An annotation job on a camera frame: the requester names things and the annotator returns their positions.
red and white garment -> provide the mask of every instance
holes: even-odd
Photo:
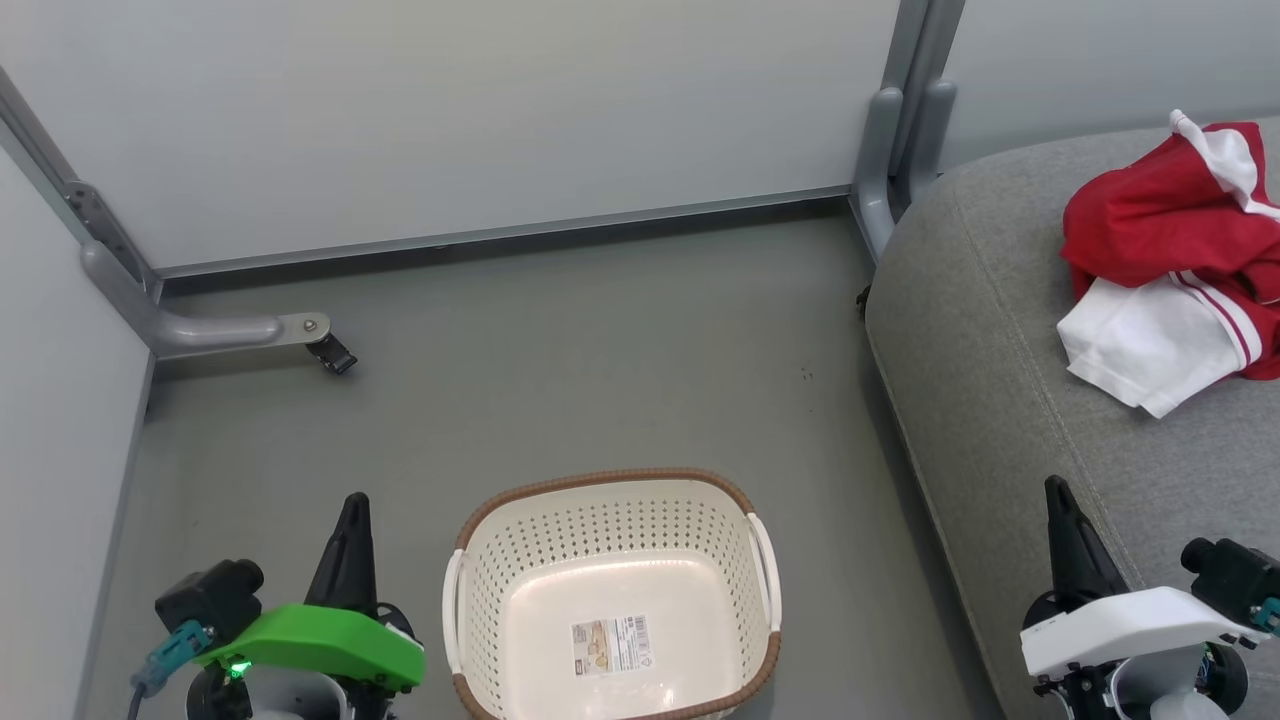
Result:
[[[1172,136],[1075,193],[1062,217],[1079,304],[1068,370],[1162,418],[1231,374],[1280,377],[1280,209],[1254,123]]]

basket bottom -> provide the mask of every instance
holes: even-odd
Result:
[[[507,598],[498,661],[511,720],[631,717],[724,697],[742,685],[733,601],[716,561],[699,552],[561,562],[521,575]],[[602,629],[612,641],[611,633],[627,632],[627,619],[628,638],[618,644],[630,659],[582,667],[581,641]],[[636,634],[637,624],[648,639]]]

gray sofa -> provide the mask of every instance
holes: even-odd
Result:
[[[1280,118],[1261,120],[1280,193]],[[1051,585],[1043,480],[1060,474],[1134,588],[1187,589],[1197,536],[1280,553],[1280,382],[1220,382],[1162,420],[1066,372],[1073,306],[1062,209],[1158,145],[1137,131],[1015,150],[952,170],[902,217],[867,307],[876,359],[1006,715],[1061,720],[1032,694],[1018,632]],[[1280,717],[1280,642],[1243,652],[1236,717]]]

beige plastic basket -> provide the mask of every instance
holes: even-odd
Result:
[[[449,560],[442,623],[479,720],[718,719],[773,673],[782,587],[732,483],[620,470],[485,502]]]

basket label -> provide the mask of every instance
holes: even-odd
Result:
[[[573,674],[608,675],[653,667],[649,621],[644,615],[573,625]]]

